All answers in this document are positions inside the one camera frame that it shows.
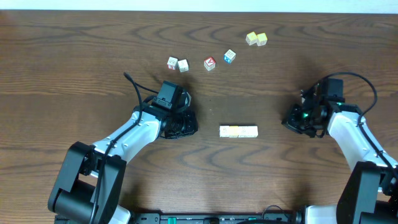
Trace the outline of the plain wooden block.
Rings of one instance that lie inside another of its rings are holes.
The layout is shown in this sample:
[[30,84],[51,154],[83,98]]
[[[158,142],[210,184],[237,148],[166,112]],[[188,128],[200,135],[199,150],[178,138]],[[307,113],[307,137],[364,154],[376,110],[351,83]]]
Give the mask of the plain wooden block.
[[258,127],[257,126],[247,126],[246,127],[246,134],[249,138],[256,138],[258,137]]

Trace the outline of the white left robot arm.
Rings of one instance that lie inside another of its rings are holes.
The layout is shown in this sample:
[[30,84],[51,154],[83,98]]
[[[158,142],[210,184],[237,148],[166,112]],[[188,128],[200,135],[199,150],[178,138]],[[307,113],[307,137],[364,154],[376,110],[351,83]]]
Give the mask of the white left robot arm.
[[48,209],[72,223],[129,223],[131,212],[118,204],[127,163],[160,135],[178,139],[197,129],[191,108],[177,113],[155,105],[135,107],[131,118],[108,137],[70,146]]

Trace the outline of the yellow number wooden block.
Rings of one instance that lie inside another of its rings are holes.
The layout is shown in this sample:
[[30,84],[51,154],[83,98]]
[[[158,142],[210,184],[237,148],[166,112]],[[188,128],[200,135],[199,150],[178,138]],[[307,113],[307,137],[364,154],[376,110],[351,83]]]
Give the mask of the yellow number wooden block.
[[238,138],[240,134],[239,126],[230,126],[228,132],[230,138]]

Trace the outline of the soccer ball wooden block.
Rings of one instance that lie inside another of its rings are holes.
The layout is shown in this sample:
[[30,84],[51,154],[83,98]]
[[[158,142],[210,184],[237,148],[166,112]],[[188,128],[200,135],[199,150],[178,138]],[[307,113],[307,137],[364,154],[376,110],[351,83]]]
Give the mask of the soccer ball wooden block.
[[221,138],[228,138],[230,136],[229,128],[230,126],[220,126],[219,135]]

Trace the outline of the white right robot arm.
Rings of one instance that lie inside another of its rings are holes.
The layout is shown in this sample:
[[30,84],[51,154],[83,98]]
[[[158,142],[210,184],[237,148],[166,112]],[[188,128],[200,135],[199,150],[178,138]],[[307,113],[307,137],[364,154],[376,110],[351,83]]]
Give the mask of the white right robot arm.
[[331,136],[351,175],[336,205],[310,205],[292,223],[397,223],[397,161],[378,143],[356,105],[294,104],[282,124],[311,138]]

